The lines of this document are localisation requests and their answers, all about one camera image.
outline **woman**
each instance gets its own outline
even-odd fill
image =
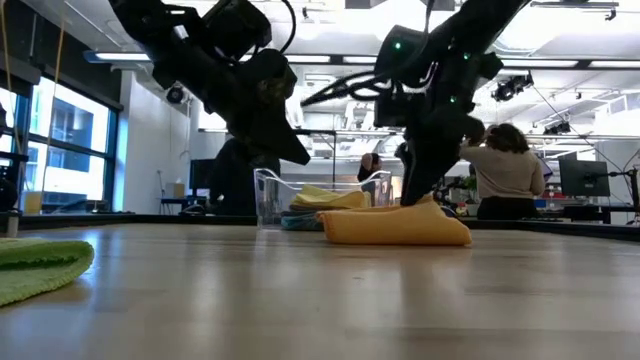
[[[358,171],[358,182],[366,181],[375,172],[382,170],[380,155],[376,153],[362,155],[360,160],[360,170]],[[371,203],[375,204],[376,184],[373,182],[362,185],[362,191],[371,194]]]
[[[475,167],[480,220],[519,220],[538,216],[534,196],[544,192],[542,166],[524,135],[511,124],[491,127],[486,147],[465,143],[460,157]]]

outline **beige sweater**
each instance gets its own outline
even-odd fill
[[[545,189],[540,160],[530,151],[503,152],[488,147],[463,146],[460,157],[476,169],[478,195],[507,198],[533,198]]]

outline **dark hair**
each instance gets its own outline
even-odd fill
[[[489,133],[487,146],[504,152],[524,154],[529,151],[527,139],[517,127],[511,124],[500,124]]]
[[[371,155],[371,167],[373,168],[374,165],[378,165],[380,163],[380,155],[376,153],[372,153],[370,155]],[[373,175],[372,169],[367,169],[362,165],[362,163],[360,163],[360,171],[358,171],[358,181],[360,182],[365,181],[371,175]]]

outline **wooden table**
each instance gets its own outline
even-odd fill
[[[639,359],[640,247],[475,231],[463,248],[120,225],[24,233],[96,250],[0,309],[1,359]]]

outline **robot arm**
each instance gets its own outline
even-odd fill
[[[165,88],[179,81],[227,121],[240,140],[299,164],[309,155],[285,118],[285,99],[296,77],[281,52],[264,49],[240,64],[252,47],[271,41],[269,21],[248,0],[221,0],[204,17],[160,0],[110,0],[125,30],[155,65]],[[481,121],[470,117],[481,77],[494,78],[502,62],[487,50],[531,0],[467,0],[431,34],[396,26],[382,44],[374,79],[346,86],[338,80],[303,106],[369,88],[380,93],[375,126],[405,127],[398,149],[405,165],[402,204],[415,204],[459,160],[464,137],[479,139]],[[429,0],[427,19],[434,0]],[[377,83],[390,82],[391,88]],[[404,92],[403,87],[422,88]]]
[[[221,0],[202,18],[195,9],[160,0],[110,0],[127,33],[154,64],[165,89],[180,82],[216,112],[236,138],[299,164],[310,157],[285,117],[296,76],[280,51],[250,49],[271,41],[267,18],[247,0]]]
[[[459,160],[464,137],[475,141],[484,125],[468,114],[481,77],[493,79],[503,67],[487,53],[513,17],[531,0],[467,0],[460,11],[432,33],[395,26],[383,41],[372,80],[344,86],[338,80],[303,105],[350,94],[363,88],[378,91],[377,127],[404,127],[405,140],[396,152],[405,165],[402,205],[414,205],[433,191]],[[434,0],[427,5],[427,24]],[[380,88],[376,83],[391,83]],[[422,89],[405,92],[404,88]]]

